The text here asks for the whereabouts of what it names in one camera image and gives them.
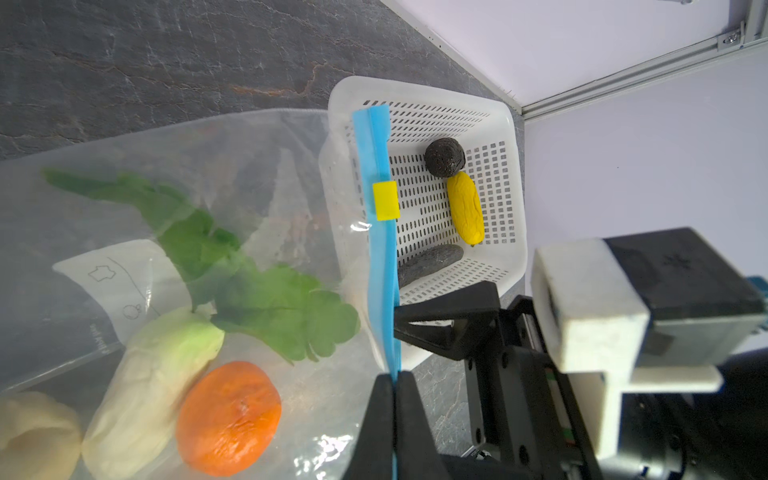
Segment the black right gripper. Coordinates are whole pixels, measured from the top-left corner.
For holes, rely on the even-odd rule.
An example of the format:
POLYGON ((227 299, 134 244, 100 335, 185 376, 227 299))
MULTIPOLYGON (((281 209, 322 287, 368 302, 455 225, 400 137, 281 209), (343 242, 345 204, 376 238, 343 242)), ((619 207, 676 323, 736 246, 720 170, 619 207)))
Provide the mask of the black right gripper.
POLYGON ((570 382, 543 346, 531 298, 518 296, 501 310, 496 284, 481 281, 396 307, 394 338, 466 360, 474 445, 443 456, 451 478, 602 478, 570 382))

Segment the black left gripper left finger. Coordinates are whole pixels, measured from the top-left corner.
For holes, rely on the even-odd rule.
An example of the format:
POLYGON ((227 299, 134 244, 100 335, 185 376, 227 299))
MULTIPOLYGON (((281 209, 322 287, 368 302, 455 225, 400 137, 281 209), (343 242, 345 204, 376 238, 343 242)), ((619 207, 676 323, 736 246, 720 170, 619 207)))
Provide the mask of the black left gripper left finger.
POLYGON ((344 480, 392 480, 395 475, 395 391, 390 374, 376 377, 344 480))

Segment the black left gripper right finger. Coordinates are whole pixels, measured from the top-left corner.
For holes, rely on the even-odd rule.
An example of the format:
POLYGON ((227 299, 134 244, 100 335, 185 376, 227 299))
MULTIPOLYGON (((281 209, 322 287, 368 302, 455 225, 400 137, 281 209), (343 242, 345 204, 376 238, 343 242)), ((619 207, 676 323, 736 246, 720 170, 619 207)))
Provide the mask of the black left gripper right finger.
POLYGON ((395 453, 398 479, 449 479, 414 375, 401 371, 395 385, 395 453))

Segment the white perforated plastic basket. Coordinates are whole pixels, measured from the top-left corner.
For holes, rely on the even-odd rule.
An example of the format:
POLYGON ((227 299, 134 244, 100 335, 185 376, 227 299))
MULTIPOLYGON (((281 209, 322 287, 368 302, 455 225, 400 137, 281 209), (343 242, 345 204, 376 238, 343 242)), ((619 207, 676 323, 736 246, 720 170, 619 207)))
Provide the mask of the white perforated plastic basket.
POLYGON ((515 127, 502 102, 352 76, 332 90, 319 165, 342 290, 383 371, 424 349, 396 340, 391 308, 524 276, 528 248, 515 127))

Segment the yellow toy corn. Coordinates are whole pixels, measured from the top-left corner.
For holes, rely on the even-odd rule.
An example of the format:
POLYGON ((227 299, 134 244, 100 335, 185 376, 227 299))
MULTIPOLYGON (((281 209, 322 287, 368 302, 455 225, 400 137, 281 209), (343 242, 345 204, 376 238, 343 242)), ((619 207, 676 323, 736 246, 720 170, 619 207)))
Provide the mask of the yellow toy corn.
POLYGON ((483 212, 478 190, 463 171, 446 181, 451 217, 459 237, 468 245, 480 244, 485 238, 483 212))

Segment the orange toy carrot piece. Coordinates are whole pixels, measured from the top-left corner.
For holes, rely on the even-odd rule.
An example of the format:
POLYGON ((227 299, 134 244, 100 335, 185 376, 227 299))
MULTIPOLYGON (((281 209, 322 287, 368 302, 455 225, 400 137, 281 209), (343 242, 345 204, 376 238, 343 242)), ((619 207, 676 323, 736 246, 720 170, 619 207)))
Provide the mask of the orange toy carrot piece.
POLYGON ((194 470, 233 476, 261 457, 281 416, 278 390, 261 368, 245 361, 227 363, 186 395, 176 424, 178 452, 194 470))

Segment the green toy leaf vegetable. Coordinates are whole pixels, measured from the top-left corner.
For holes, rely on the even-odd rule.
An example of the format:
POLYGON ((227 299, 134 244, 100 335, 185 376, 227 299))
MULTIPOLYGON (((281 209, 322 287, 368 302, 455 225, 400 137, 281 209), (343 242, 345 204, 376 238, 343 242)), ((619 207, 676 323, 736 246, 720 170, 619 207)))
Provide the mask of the green toy leaf vegetable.
POLYGON ((253 336, 294 363, 329 357, 359 332, 357 310, 339 294, 288 265, 257 266, 234 233, 169 184, 129 172, 108 181, 56 168, 42 174, 60 190, 134 207, 185 282, 192 305, 213 304, 211 321, 227 333, 253 336))

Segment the black toy avocado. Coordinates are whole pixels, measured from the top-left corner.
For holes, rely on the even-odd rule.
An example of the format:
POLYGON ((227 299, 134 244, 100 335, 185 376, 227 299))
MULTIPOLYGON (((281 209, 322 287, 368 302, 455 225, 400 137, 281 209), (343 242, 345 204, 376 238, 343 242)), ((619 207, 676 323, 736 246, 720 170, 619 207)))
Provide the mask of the black toy avocado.
POLYGON ((440 138, 430 143, 424 153, 426 169, 437 178, 451 178, 466 165, 465 152, 454 138, 440 138))

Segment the clear zip top bag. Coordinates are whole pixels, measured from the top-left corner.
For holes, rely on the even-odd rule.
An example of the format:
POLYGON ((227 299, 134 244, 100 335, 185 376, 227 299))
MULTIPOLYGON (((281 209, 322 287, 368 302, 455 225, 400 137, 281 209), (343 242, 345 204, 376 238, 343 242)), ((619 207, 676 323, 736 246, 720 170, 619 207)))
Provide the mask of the clear zip top bag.
POLYGON ((5 479, 339 479, 398 366, 384 108, 262 110, 1 164, 5 479))

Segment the beige toy potato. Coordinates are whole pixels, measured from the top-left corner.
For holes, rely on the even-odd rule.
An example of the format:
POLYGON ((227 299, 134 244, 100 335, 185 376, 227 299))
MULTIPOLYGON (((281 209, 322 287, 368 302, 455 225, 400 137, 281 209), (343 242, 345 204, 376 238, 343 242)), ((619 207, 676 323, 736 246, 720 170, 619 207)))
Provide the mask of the beige toy potato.
POLYGON ((52 397, 25 391, 1 399, 3 479, 68 479, 81 443, 78 414, 52 397))

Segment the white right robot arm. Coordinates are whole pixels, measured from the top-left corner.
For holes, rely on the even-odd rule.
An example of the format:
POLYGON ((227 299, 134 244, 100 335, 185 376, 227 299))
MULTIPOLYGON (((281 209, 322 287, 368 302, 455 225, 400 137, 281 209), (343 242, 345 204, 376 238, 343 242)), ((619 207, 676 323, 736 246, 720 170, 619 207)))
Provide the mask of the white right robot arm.
POLYGON ((767 353, 731 357, 714 394, 630 393, 617 454, 601 460, 575 384, 547 354, 529 297, 502 307, 483 281, 394 310, 398 340, 465 366, 472 448, 456 479, 763 479, 767 353))

